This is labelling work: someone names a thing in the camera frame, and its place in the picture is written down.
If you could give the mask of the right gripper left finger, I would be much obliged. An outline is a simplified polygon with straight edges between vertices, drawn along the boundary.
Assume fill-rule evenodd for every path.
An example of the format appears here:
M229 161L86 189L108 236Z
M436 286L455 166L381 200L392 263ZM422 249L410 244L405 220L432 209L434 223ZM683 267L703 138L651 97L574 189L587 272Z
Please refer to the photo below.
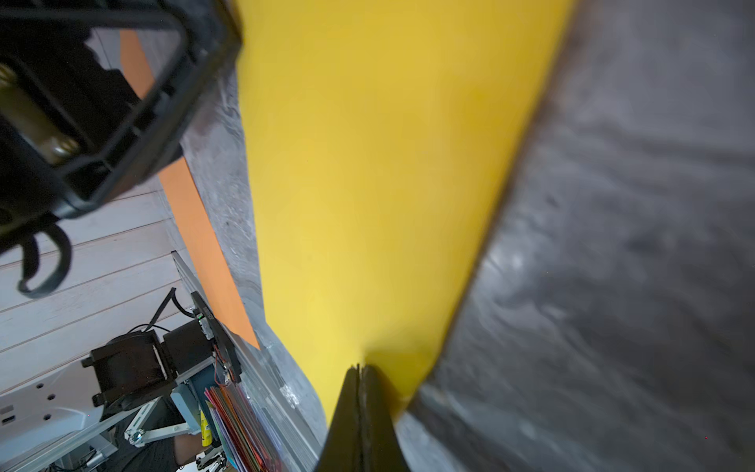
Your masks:
M351 367L345 375L316 471L362 470L359 387L359 368Z

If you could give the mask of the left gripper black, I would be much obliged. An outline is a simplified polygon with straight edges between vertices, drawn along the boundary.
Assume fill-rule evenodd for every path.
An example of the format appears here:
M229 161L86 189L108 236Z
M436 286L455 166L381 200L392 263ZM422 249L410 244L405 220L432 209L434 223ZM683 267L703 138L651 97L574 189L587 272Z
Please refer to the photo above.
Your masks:
M145 96L88 48L95 29L165 31L175 47ZM242 44L224 1L5 1L1 244L98 210L179 157L215 77Z

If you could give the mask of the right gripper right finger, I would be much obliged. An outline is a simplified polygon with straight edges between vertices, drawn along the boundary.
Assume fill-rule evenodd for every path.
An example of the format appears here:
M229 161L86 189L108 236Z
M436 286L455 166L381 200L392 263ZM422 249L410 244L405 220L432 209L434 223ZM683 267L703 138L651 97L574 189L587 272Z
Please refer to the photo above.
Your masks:
M383 395L379 372L361 370L361 470L409 471Z

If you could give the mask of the yellow paper sheet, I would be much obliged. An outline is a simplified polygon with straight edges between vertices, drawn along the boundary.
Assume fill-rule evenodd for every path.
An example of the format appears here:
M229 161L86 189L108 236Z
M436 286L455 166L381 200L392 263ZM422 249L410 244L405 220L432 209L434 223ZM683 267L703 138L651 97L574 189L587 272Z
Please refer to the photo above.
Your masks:
M240 1L265 317L332 419L433 367L572 1Z

